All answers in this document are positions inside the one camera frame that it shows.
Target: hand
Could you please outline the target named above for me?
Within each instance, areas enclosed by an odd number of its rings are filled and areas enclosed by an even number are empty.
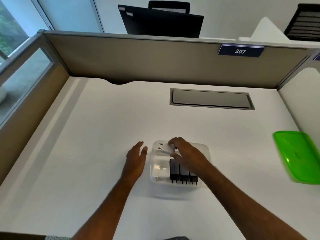
[[[141,155],[139,155],[142,145],[143,141],[139,141],[130,149],[130,151],[128,151],[127,160],[123,167],[120,178],[121,180],[128,182],[132,186],[141,176],[144,165],[146,163],[148,148],[145,146],[141,151]]]
[[[174,144],[179,153],[171,153],[170,156],[176,159],[185,169],[194,173],[198,177],[202,178],[208,168],[212,167],[212,164],[206,159],[206,157],[189,142],[181,137],[174,137],[168,144]]]

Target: office chair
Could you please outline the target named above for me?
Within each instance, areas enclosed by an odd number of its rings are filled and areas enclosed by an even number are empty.
[[[186,14],[190,13],[190,3],[182,1],[149,1],[148,8]]]
[[[298,4],[284,34],[290,40],[320,42],[320,4]]]

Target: forearm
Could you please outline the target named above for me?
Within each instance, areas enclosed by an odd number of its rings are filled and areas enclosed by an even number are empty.
[[[247,240],[306,240],[296,230],[242,192],[214,166],[208,167],[201,179]]]
[[[72,239],[112,240],[132,187],[132,183],[120,179],[103,203]]]

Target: left hand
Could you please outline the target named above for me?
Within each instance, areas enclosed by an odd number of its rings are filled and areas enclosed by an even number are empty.
[[[141,151],[141,155],[139,155],[140,148],[142,145],[143,145],[143,141],[139,141],[127,153],[127,160],[123,167],[121,178],[120,178],[121,180],[126,181],[132,186],[141,176],[144,165],[146,163],[146,155],[147,155],[148,148],[145,146]]]

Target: greenery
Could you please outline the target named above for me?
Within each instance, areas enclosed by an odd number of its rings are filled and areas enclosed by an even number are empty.
[[[9,55],[27,38],[26,32],[0,1],[0,50]]]

